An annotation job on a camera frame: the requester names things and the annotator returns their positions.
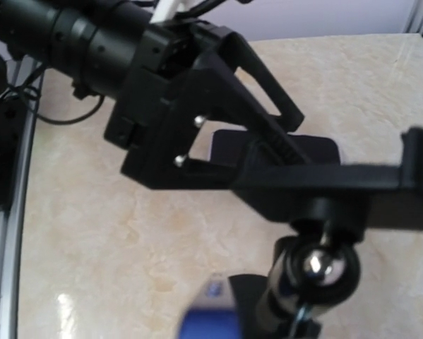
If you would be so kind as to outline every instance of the silver screw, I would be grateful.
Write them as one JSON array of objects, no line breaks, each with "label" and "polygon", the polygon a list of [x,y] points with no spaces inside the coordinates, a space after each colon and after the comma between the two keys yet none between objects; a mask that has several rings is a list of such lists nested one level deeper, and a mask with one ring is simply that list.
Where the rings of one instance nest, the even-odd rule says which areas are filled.
[{"label": "silver screw", "polygon": [[304,271],[312,279],[322,280],[332,273],[333,258],[321,250],[310,253],[304,262]]},{"label": "silver screw", "polygon": [[206,123],[206,117],[203,115],[198,115],[195,119],[194,119],[194,126],[197,127],[198,129],[201,129],[202,126]]},{"label": "silver screw", "polygon": [[321,286],[336,283],[343,275],[346,262],[335,258],[322,249],[315,249],[305,258],[303,269],[306,275]]},{"label": "silver screw", "polygon": [[178,155],[174,159],[174,165],[177,167],[183,167],[184,162],[188,158],[188,155]]}]

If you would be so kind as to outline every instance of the black plastic mount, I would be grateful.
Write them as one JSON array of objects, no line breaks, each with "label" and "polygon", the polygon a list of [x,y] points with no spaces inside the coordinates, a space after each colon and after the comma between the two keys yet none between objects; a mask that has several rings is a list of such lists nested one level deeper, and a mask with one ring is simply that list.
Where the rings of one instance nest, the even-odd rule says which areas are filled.
[{"label": "black plastic mount", "polygon": [[[234,76],[251,74],[281,115],[269,115]],[[122,172],[151,189],[228,189],[236,167],[186,159],[200,129],[194,118],[245,126],[281,163],[305,163],[291,142],[304,116],[245,40],[196,19],[150,25],[144,32],[105,138],[128,150]]]},{"label": "black plastic mount", "polygon": [[[280,116],[234,76],[238,67]],[[237,166],[187,157],[197,116],[247,128]],[[423,230],[423,129],[403,136],[399,167],[316,165],[288,135],[303,118],[244,38],[197,19],[173,20],[143,33],[105,138],[128,150],[122,172],[151,189],[231,189],[302,234],[355,243],[368,227]],[[184,161],[174,164],[178,156]]]},{"label": "black plastic mount", "polygon": [[296,165],[254,168],[249,152],[232,190],[266,219],[299,233],[344,234],[366,228],[423,231],[423,129],[403,135],[399,167]]}]

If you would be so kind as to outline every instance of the black cable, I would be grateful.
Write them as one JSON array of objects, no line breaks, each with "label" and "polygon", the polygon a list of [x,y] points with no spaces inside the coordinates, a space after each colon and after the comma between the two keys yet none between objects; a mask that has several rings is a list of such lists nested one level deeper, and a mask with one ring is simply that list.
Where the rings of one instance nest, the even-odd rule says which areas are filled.
[{"label": "black cable", "polygon": [[204,0],[203,2],[194,6],[187,12],[177,13],[176,18],[197,18],[205,13],[208,13],[209,11],[212,11],[214,8],[218,7],[220,4],[223,4],[225,1],[226,0]]},{"label": "black cable", "polygon": [[[104,95],[100,95],[97,104],[90,110],[88,113],[77,117],[71,120],[54,120],[50,119],[44,115],[38,113],[40,98],[42,97],[41,91],[35,86],[31,85],[36,81],[42,74],[47,70],[46,65],[42,64],[38,66],[23,82],[20,86],[14,86],[8,84],[8,90],[4,92],[1,96],[1,100],[12,100],[15,98],[20,99],[25,106],[28,108],[28,111],[34,114],[38,119],[46,122],[47,124],[56,125],[56,126],[68,126],[82,122],[92,115],[94,115],[98,110],[100,110],[103,102],[105,101]],[[35,108],[31,107],[31,101],[35,101]]]}]

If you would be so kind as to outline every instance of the beige marble surface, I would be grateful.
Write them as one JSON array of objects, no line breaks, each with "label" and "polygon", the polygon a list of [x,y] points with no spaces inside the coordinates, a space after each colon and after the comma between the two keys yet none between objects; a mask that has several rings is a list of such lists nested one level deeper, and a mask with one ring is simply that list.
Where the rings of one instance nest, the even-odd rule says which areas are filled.
[{"label": "beige marble surface", "polygon": [[[254,47],[307,116],[300,132],[333,137],[349,162],[397,162],[400,132],[423,125],[417,35]],[[66,118],[93,105],[73,99],[69,84],[48,73],[43,113]],[[102,139],[111,108],[106,102],[77,126],[37,125],[19,338],[173,338],[180,313],[212,272],[265,273],[275,240],[290,233],[231,193],[153,192],[121,176],[124,152]],[[368,232],[358,251],[362,283],[322,317],[323,338],[423,338],[423,234]]]}]

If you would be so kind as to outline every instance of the screw head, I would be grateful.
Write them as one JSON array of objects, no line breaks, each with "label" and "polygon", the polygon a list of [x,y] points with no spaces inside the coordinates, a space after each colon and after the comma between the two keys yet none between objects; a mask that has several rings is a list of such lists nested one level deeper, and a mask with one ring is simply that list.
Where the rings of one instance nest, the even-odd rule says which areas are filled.
[{"label": "screw head", "polygon": [[198,129],[201,129],[202,126],[206,123],[206,117],[203,115],[198,115],[195,119],[194,119],[194,126],[197,127]]},{"label": "screw head", "polygon": [[177,167],[183,167],[183,164],[187,158],[187,155],[177,155],[174,159],[174,165]]}]

